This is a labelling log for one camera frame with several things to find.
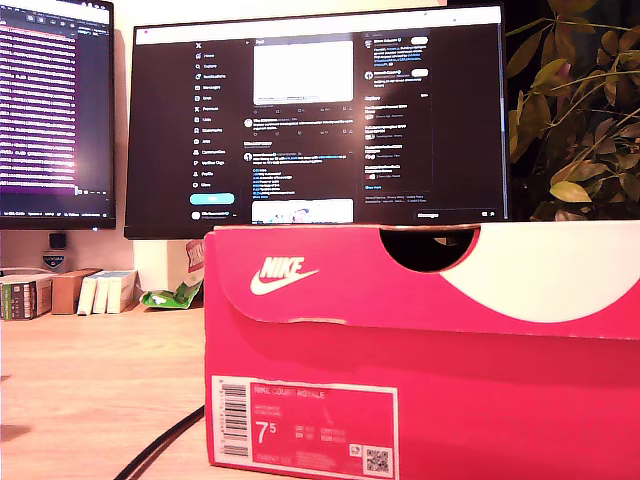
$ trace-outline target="web page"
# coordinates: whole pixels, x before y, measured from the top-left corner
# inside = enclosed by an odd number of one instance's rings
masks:
[[[500,9],[453,11],[137,29],[127,224],[506,219]]]
[[[0,0],[1,216],[113,210],[108,23],[104,7]]]

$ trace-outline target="pink shoe box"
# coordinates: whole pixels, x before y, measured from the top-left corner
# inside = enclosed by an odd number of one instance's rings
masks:
[[[483,224],[442,271],[376,226],[205,238],[212,465],[640,478],[640,222]]]

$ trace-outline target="qr code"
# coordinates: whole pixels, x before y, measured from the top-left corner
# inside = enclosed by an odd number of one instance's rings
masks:
[[[393,478],[392,450],[384,447],[364,447],[364,473],[376,477]]]

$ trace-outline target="monitor bezel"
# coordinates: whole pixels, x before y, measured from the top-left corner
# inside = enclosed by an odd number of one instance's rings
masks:
[[[499,7],[500,8],[500,31],[501,31],[501,46],[502,46],[502,108],[504,112],[504,128],[505,128],[505,137],[502,142],[503,149],[503,158],[505,161],[505,165],[503,166],[504,170],[504,178],[503,184],[505,186],[506,191],[503,192],[503,197],[505,199],[504,210],[506,211],[506,219],[493,220],[491,223],[504,223],[513,220],[513,209],[511,205],[511,188],[510,188],[510,178],[511,178],[511,161],[510,161],[510,152],[509,152],[509,131],[508,131],[508,106],[507,106],[507,78],[506,78],[506,68],[507,68],[507,57],[506,57],[506,34],[505,34],[505,18],[504,18],[504,3],[502,2],[488,2],[481,4],[473,4],[473,5],[437,5],[437,6],[422,6],[422,7],[406,7],[406,8],[389,8],[384,10],[351,10],[348,12],[331,12],[331,13],[318,13],[318,14],[305,14],[305,15],[285,15],[285,16],[274,16],[274,17],[256,17],[256,18],[231,18],[231,19],[223,19],[223,20],[208,20],[208,21],[195,21],[195,22],[176,22],[176,23],[158,23],[158,24],[145,24],[145,25],[135,25],[133,27],[133,36],[132,36],[132,53],[131,53],[131,72],[130,72],[130,85],[133,85],[133,77],[135,71],[135,53],[137,49],[136,37],[138,30],[145,28],[159,28],[159,27],[181,27],[181,26],[196,26],[196,25],[220,25],[220,24],[228,24],[228,23],[253,23],[253,22],[261,22],[261,21],[278,21],[278,20],[290,20],[290,19],[308,19],[308,18],[319,18],[319,17],[343,17],[343,16],[352,16],[352,15],[367,15],[367,14],[379,14],[379,13],[395,13],[395,12],[415,12],[415,11],[423,11],[423,10],[447,10],[447,9],[468,9],[468,8],[481,8],[481,7]],[[129,97],[129,113],[131,114],[133,107],[133,98]],[[129,148],[131,145],[131,130],[129,130]],[[217,225],[192,225],[192,226],[183,226],[183,227],[167,227],[162,226],[158,227],[156,225],[129,225],[127,221],[127,208],[126,204],[128,203],[128,188],[130,185],[129,179],[129,163],[127,163],[127,194],[126,202],[125,202],[125,225],[124,225],[124,236],[129,240],[189,240],[193,238],[203,238],[204,235],[213,231],[213,229]],[[325,226],[345,226],[345,225],[362,225],[357,222],[348,223],[348,224],[324,224]],[[252,224],[242,224],[238,226],[253,226]],[[291,226],[290,224],[282,224],[281,226]],[[456,225],[384,225],[384,227],[389,228],[452,228],[456,227]]]
[[[115,182],[115,22],[113,3],[94,0],[94,5],[109,10],[109,144],[110,144],[110,206],[108,217],[8,217],[0,216],[2,230],[91,230],[116,228]]]

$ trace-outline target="wooden desk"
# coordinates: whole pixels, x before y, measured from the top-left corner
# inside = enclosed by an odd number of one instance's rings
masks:
[[[2,479],[111,479],[204,403],[204,312],[2,322]],[[200,420],[142,479],[283,478],[209,466]]]

